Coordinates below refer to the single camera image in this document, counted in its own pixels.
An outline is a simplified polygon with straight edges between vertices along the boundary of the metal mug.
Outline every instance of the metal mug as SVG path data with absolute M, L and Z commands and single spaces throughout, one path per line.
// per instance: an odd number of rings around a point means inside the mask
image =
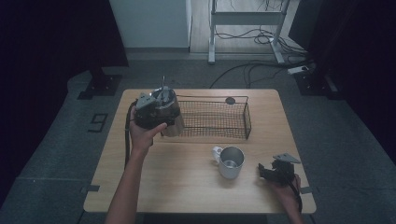
M 219 164 L 219 172 L 227 179 L 238 177 L 245 161 L 244 152 L 238 147 L 213 147 L 213 157 Z

